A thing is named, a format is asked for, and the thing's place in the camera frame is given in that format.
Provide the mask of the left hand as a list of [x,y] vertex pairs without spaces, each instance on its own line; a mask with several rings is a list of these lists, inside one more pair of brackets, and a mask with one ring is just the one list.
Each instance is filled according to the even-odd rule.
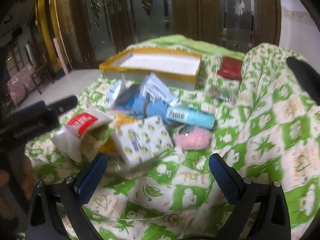
[[1,157],[1,217],[13,220],[28,213],[33,194],[32,164],[26,155],[9,159]]

